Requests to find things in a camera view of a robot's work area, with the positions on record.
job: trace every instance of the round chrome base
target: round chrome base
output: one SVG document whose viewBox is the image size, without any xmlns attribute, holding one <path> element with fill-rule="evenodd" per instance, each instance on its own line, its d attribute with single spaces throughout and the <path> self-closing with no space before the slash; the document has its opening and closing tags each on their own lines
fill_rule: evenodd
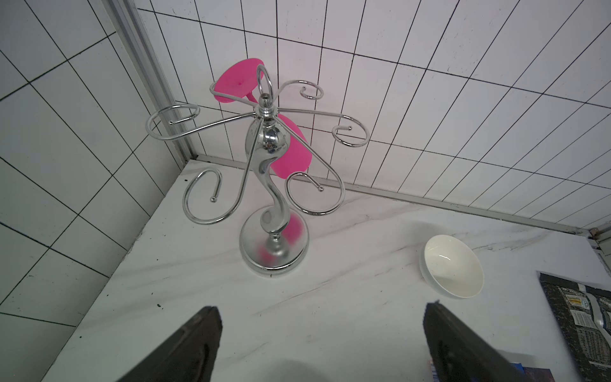
<svg viewBox="0 0 611 382">
<path fill-rule="evenodd" d="M 291 210 L 287 227 L 274 238 L 261 228 L 261 215 L 269 208 L 263 207 L 246 219 L 240 232 L 240 252 L 252 269 L 271 275 L 290 271 L 303 260 L 310 234 L 306 221 Z"/>
</svg>

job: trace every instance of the white tile wall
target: white tile wall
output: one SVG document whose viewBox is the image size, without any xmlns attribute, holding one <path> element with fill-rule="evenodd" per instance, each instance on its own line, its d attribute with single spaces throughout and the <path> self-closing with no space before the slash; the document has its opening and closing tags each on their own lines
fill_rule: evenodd
<svg viewBox="0 0 611 382">
<path fill-rule="evenodd" d="M 180 167 L 145 141 L 152 103 L 100 0 L 0 2 L 0 111 L 0 380 L 38 381 Z"/>
<path fill-rule="evenodd" d="M 6 381 L 40 381 L 74 327 L 0 314 L 0 378 Z"/>
<path fill-rule="evenodd" d="M 137 3 L 175 99 L 207 106 L 203 122 L 249 110 L 207 93 L 241 59 L 263 59 L 274 86 L 318 83 L 322 99 L 291 86 L 279 105 L 368 127 L 371 143 L 350 149 L 329 134 L 346 121 L 288 115 L 345 182 L 546 221 L 592 203 L 571 197 L 586 183 L 611 189 L 609 2 L 201 0 L 203 37 L 191 2 Z M 245 161 L 248 123 L 202 133 L 196 151 Z M 315 160 L 309 172 L 329 175 Z"/>
</svg>

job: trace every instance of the white bowl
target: white bowl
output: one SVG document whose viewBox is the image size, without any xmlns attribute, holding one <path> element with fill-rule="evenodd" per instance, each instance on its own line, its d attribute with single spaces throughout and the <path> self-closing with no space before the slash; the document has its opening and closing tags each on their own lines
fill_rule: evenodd
<svg viewBox="0 0 611 382">
<path fill-rule="evenodd" d="M 420 255 L 424 280 L 441 295 L 470 298 L 484 286 L 480 261 L 465 243 L 448 235 L 433 236 Z"/>
</svg>

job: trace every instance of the curled metal arm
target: curled metal arm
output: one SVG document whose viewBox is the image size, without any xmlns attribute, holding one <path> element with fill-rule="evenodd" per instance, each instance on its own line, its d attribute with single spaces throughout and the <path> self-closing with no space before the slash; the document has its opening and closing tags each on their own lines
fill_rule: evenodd
<svg viewBox="0 0 611 382">
<path fill-rule="evenodd" d="M 155 133 L 153 131 L 153 129 L 155 128 L 155 126 L 153 124 L 153 121 L 154 121 L 155 118 L 157 118 L 164 111 L 167 111 L 167 110 L 170 110 L 170 109 L 179 109 L 179 108 L 183 108 L 183 109 L 196 109 L 196 111 L 193 114 L 191 114 L 190 116 L 188 116 L 186 118 L 183 118 L 181 120 L 170 121 L 169 123 L 171 125 L 177 125 L 179 123 L 183 123 L 183 122 L 186 122 L 188 120 L 195 119 L 195 117 L 197 117 L 197 115 L 199 114 L 199 106 L 193 105 L 193 104 L 190 104 L 190 103 L 187 103 L 185 105 L 168 106 L 168 107 L 165 107 L 165 108 L 163 108 L 161 110 L 157 110 L 156 112 L 153 113 L 153 115 L 151 115 L 147 119 L 147 123 L 146 123 L 145 127 L 147 129 L 148 135 L 150 135 L 151 137 L 153 137 L 155 139 L 158 139 L 160 141 L 173 141 L 174 139 L 182 138 L 182 137 L 187 136 L 189 134 L 193 134 L 193 133 L 196 133 L 198 131 L 202 131 L 204 129 L 210 128 L 210 127 L 215 127 L 215 126 L 218 126 L 218 125 L 222 125 L 223 123 L 233 122 L 235 120 L 239 120 L 239 119 L 242 119 L 242 118 L 248 118 L 248 117 L 255 117 L 256 116 L 255 112 L 247 112 L 245 114 L 240 114 L 240 115 L 235 116 L 235 117 L 229 117 L 229 118 L 221 119 L 221 120 L 209 123 L 207 125 L 199 126 L 199 127 L 196 127 L 195 129 L 191 129 L 191 130 L 184 131 L 182 133 L 178 133 L 178 134 L 174 134 L 174 135 L 170 135 L 170 136 L 159 135 L 159 134 L 157 134 L 157 133 Z"/>
<path fill-rule="evenodd" d="M 291 175 L 288 176 L 288 178 L 285 180 L 284 182 L 284 190 L 287 192 L 287 198 L 288 200 L 290 200 L 290 202 L 297 207 L 300 211 L 307 213 L 308 215 L 315 215 L 315 216 L 320 216 L 320 215 L 327 215 L 332 213 L 333 211 L 335 211 L 336 209 L 338 209 L 344 200 L 344 197 L 346 196 L 346 188 L 344 187 L 343 184 L 343 180 L 342 178 L 340 178 L 340 176 L 338 175 L 338 173 L 335 171 L 335 169 L 333 167 L 331 167 L 329 165 L 329 163 L 327 163 L 324 159 L 322 159 L 320 157 L 319 154 L 317 154 L 316 151 L 314 151 L 313 148 L 310 147 L 310 145 L 308 145 L 308 143 L 299 135 L 297 135 L 297 133 L 295 133 L 293 130 L 291 130 L 286 123 L 284 123 L 282 121 L 282 119 L 278 118 L 278 117 L 274 117 L 274 120 L 276 121 L 276 123 L 279 123 L 280 125 L 282 125 L 290 134 L 293 138 L 297 139 L 299 141 L 299 143 L 301 143 L 305 148 L 307 148 L 307 150 L 312 153 L 313 156 L 316 157 L 316 159 L 318 159 L 326 168 L 329 169 L 329 171 L 331 171 L 331 173 L 333 174 L 333 176 L 337 179 L 339 185 L 340 185 L 340 197 L 338 199 L 338 201 L 333 205 L 333 207 L 329 208 L 328 210 L 323 210 L 323 211 L 313 211 L 313 210 L 308 210 L 307 208 L 303 207 L 302 205 L 300 205 L 299 203 L 297 203 L 294 199 L 293 196 L 291 195 L 291 191 L 289 189 L 289 183 L 291 181 L 291 179 L 293 179 L 294 177 L 301 175 L 301 176 L 305 176 L 305 178 L 307 180 L 310 181 L 310 183 L 312 183 L 314 186 L 316 186 L 316 188 L 319 191 L 322 191 L 323 188 L 320 184 L 318 184 L 318 182 L 316 182 L 309 174 L 306 174 L 305 172 L 294 172 Z"/>
<path fill-rule="evenodd" d="M 217 175 L 217 181 L 216 181 L 216 188 L 214 189 L 214 194 L 212 195 L 212 197 L 210 198 L 210 201 L 212 203 L 216 202 L 216 198 L 218 197 L 219 194 L 219 190 L 221 188 L 221 173 L 213 168 L 213 167 L 208 167 L 207 169 L 205 169 L 204 171 L 202 171 L 198 176 L 196 176 L 195 178 L 193 178 L 193 180 L 191 180 L 191 182 L 189 182 L 189 185 L 187 186 L 185 193 L 183 195 L 183 211 L 185 212 L 185 215 L 187 216 L 187 218 L 189 218 L 190 221 L 192 221 L 193 223 L 197 223 L 197 224 L 204 224 L 204 225 L 209 225 L 209 224 L 214 224 L 214 223 L 218 223 L 219 221 L 223 221 L 225 219 L 227 219 L 229 216 L 231 216 L 232 213 L 235 212 L 235 210 L 238 208 L 238 206 L 240 205 L 240 202 L 242 201 L 242 197 L 244 196 L 244 189 L 246 187 L 246 180 L 248 179 L 248 173 L 251 169 L 251 159 L 252 159 L 252 154 L 255 152 L 255 146 L 257 145 L 257 139 L 256 137 L 259 135 L 259 132 L 261 132 L 261 128 L 263 126 L 263 119 L 261 119 L 259 121 L 259 127 L 257 128 L 257 133 L 255 134 L 255 139 L 253 139 L 252 141 L 252 147 L 251 147 L 251 153 L 248 155 L 248 160 L 246 161 L 246 168 L 244 169 L 244 172 L 242 173 L 242 182 L 240 183 L 240 190 L 238 191 L 238 197 L 235 199 L 233 205 L 231 206 L 231 208 L 229 208 L 227 210 L 227 212 L 225 212 L 224 214 L 218 216 L 217 218 L 214 219 L 200 219 L 200 218 L 196 218 L 191 211 L 189 210 L 189 195 L 191 193 L 191 190 L 193 189 L 193 186 L 195 186 L 195 183 L 197 183 L 198 180 L 201 179 L 201 177 L 206 174 L 206 172 L 212 171 Z"/>
<path fill-rule="evenodd" d="M 256 103 L 256 102 L 245 100 L 243 98 L 236 97 L 236 96 L 231 95 L 231 94 L 225 94 L 225 93 L 217 92 L 214 89 L 214 87 L 216 86 L 216 83 L 217 83 L 217 81 L 213 82 L 212 85 L 210 85 L 210 92 L 212 93 L 212 95 L 215 95 L 217 97 L 229 98 L 230 100 L 234 100 L 234 101 L 237 101 L 237 102 L 242 102 L 242 103 L 245 103 L 245 104 L 247 104 L 249 106 L 252 106 L 253 108 L 256 108 L 257 106 L 259 106 L 259 104 Z"/>
<path fill-rule="evenodd" d="M 257 65 L 257 86 L 259 88 L 259 94 L 263 94 L 263 86 L 261 86 L 261 73 L 263 73 L 263 75 L 265 76 L 265 80 L 267 81 L 269 90 L 268 94 L 270 98 L 275 101 L 276 99 L 274 98 L 274 87 L 271 84 L 271 79 L 269 78 L 269 73 L 267 72 L 267 69 L 262 64 Z"/>
<path fill-rule="evenodd" d="M 345 116 L 343 114 L 337 114 L 334 112 L 326 112 L 326 111 L 318 111 L 318 110 L 303 110 L 303 109 L 286 109 L 286 108 L 278 108 L 279 112 L 300 112 L 303 114 L 316 114 L 318 116 L 327 116 L 327 117 L 338 117 L 338 118 L 344 118 L 347 120 L 350 120 L 354 123 L 356 123 L 361 129 L 363 129 L 363 132 L 365 133 L 365 139 L 363 139 L 360 142 L 357 143 L 350 143 L 350 142 L 346 142 L 344 141 L 342 138 L 340 138 L 337 135 L 337 130 L 352 130 L 352 126 L 335 126 L 333 127 L 333 129 L 331 129 L 331 134 L 333 135 L 333 138 L 335 138 L 335 140 L 343 145 L 349 146 L 349 147 L 361 147 L 367 144 L 367 142 L 369 142 L 369 130 L 367 130 L 367 128 L 365 127 L 365 125 L 363 125 L 360 121 L 358 121 L 355 118 L 352 118 L 351 116 Z"/>
<path fill-rule="evenodd" d="M 306 91 L 306 87 L 305 86 L 301 87 L 301 90 L 299 91 L 299 94 L 301 94 L 302 97 L 307 98 L 309 100 L 319 100 L 324 95 L 323 88 L 318 86 L 318 85 L 316 85 L 315 83 L 311 83 L 310 81 L 305 81 L 303 79 L 292 79 L 290 81 L 287 81 L 287 82 L 283 83 L 280 86 L 280 89 L 278 89 L 278 94 L 276 94 L 276 97 L 273 98 L 273 100 L 276 101 L 276 98 L 278 98 L 278 96 L 280 95 L 280 93 L 282 93 L 284 88 L 289 86 L 289 85 L 291 85 L 291 84 L 306 84 L 306 85 L 315 87 L 316 90 L 318 90 L 320 92 L 319 95 L 307 95 L 306 92 L 305 92 Z"/>
</svg>

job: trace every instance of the white marble surface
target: white marble surface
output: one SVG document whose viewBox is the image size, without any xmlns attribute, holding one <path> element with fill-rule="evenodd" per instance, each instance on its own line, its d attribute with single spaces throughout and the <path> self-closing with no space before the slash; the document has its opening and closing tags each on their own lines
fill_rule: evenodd
<svg viewBox="0 0 611 382">
<path fill-rule="evenodd" d="M 233 216 L 193 224 L 181 198 L 206 166 L 185 167 L 45 382 L 115 381 L 206 305 L 218 306 L 223 320 L 213 381 L 430 381 L 422 317 L 437 299 L 493 347 L 526 354 L 558 382 L 579 379 L 536 271 L 611 287 L 584 238 L 347 192 L 335 213 L 305 217 L 311 241 L 297 269 L 263 277 L 242 261 L 238 232 L 271 198 L 251 175 Z M 218 215 L 233 202 L 241 170 L 218 167 L 221 198 L 208 202 L 211 175 L 192 193 L 196 215 Z M 337 192 L 295 183 L 308 205 Z M 417 256 L 440 233 L 478 255 L 478 296 L 447 299 L 424 282 Z"/>
</svg>

